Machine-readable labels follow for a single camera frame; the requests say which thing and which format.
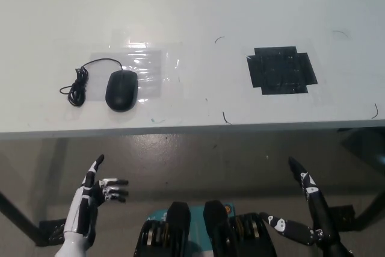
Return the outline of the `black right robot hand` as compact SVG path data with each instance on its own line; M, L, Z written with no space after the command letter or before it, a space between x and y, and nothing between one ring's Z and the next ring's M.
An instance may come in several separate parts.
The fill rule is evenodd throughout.
M287 239L305 246L317 245L323 256L353 256L353 253L342 244L331 209L309 171L291 156L288 163L294 179L299 183L305 195L313 227L310 228L299 222L285 220L266 212L259 214L262 220Z

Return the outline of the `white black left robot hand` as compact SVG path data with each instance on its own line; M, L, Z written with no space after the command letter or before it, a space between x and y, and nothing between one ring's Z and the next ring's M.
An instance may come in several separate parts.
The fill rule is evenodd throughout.
M105 156L101 154L91 165L80 187L73 197L64 225L64 235L69 233L81 237L85 248L89 249L96 237L96 220L98 207L107 201L126 202L129 181L117 178L95 180L99 166Z

